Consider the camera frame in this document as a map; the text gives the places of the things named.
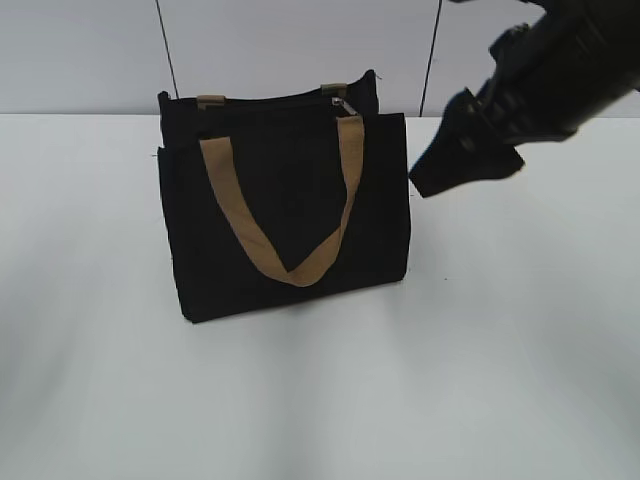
bag handle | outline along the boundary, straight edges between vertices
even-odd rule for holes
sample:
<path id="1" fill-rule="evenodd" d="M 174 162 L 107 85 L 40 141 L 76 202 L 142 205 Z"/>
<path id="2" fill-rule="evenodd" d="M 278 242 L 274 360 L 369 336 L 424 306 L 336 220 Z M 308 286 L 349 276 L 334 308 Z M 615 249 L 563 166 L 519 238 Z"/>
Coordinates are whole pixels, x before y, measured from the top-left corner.
<path id="1" fill-rule="evenodd" d="M 362 176 L 364 123 L 360 116 L 337 118 L 336 121 L 340 163 L 347 188 L 340 226 L 291 271 L 284 267 L 247 206 L 233 164 L 231 139 L 223 137 L 200 140 L 209 182 L 220 209 L 251 262 L 262 274 L 273 280 L 296 287 L 308 287 L 317 283 L 338 258 Z"/>
<path id="2" fill-rule="evenodd" d="M 198 95 L 196 104 L 198 110 L 206 110 L 207 107 L 224 107 L 227 97 L 224 95 Z"/>

black object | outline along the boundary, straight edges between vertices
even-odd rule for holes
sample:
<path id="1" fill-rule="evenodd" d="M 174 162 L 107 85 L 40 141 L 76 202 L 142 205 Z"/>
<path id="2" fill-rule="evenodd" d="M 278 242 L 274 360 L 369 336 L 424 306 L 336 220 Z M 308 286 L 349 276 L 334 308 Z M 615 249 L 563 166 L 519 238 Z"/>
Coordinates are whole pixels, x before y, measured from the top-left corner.
<path id="1" fill-rule="evenodd" d="M 170 100 L 166 92 L 158 98 L 165 144 L 158 151 L 162 205 L 188 320 L 293 304 L 404 277 L 410 237 L 404 116 L 377 114 L 372 71 L 349 86 L 279 99 Z M 351 115 L 351 107 L 361 115 Z M 353 191 L 345 186 L 345 132 L 358 125 L 364 131 L 364 161 L 341 230 L 348 191 Z M 211 153 L 210 147 L 218 153 L 226 148 L 231 161 L 225 164 L 225 154 Z M 216 170 L 223 167 L 226 174 Z M 227 182 L 232 170 L 236 180 Z M 243 198 L 236 197 L 228 208 L 223 190 L 234 182 Z M 319 245 L 341 231 L 335 261 L 308 286 L 269 278 L 250 256 L 252 243 L 241 241 L 239 230 L 247 222 L 234 223 L 243 202 L 255 219 L 248 224 L 258 226 L 272 244 L 285 275 L 298 271 Z"/>
<path id="2" fill-rule="evenodd" d="M 524 165 L 514 146 L 566 140 L 640 87 L 638 0 L 531 3 L 546 15 L 505 32 L 490 48 L 493 77 L 476 97 L 465 90 L 445 109 L 410 174 L 423 197 L 513 175 Z"/>

white surface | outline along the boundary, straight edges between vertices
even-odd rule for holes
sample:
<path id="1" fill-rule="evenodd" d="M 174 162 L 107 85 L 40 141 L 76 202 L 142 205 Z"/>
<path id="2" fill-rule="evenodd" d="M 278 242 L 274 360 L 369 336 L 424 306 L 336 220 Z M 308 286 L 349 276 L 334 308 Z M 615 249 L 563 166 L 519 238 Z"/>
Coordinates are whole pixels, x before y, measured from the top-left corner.
<path id="1" fill-rule="evenodd" d="M 402 284 L 191 326 L 158 119 L 0 116 L 0 478 L 639 478 L 639 128 L 412 197 Z"/>
<path id="2" fill-rule="evenodd" d="M 418 112 L 437 0 L 161 0 L 183 96 L 288 95 L 375 68 L 382 108 Z M 439 115 L 495 67 L 488 48 L 542 9 L 445 0 L 425 113 Z M 2 0 L 3 113 L 157 111 L 172 91 L 153 0 Z M 640 95 L 605 116 L 640 116 Z"/>

zipper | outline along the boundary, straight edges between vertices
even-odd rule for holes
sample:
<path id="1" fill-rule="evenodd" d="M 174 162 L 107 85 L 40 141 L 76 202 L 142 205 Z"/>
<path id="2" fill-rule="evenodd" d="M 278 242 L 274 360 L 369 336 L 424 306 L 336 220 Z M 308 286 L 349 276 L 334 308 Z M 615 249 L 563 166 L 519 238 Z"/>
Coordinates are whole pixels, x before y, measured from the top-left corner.
<path id="1" fill-rule="evenodd" d="M 347 103 L 344 98 L 340 98 L 340 97 L 333 97 L 331 99 L 331 104 L 334 107 L 342 107 L 344 108 L 344 110 L 351 116 L 355 116 L 358 115 L 358 112 L 356 111 L 355 108 L 353 108 L 351 105 L 349 105 L 349 103 Z"/>

white table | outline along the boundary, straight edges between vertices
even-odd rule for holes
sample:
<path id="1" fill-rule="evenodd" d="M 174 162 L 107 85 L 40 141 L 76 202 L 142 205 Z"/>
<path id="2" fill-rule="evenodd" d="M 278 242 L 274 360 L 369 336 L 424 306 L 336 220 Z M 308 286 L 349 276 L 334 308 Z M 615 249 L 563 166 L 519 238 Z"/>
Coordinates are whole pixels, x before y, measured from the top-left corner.
<path id="1" fill-rule="evenodd" d="M 413 196 L 402 284 L 199 326 L 159 142 L 0 116 L 1 479 L 640 478 L 640 119 Z"/>

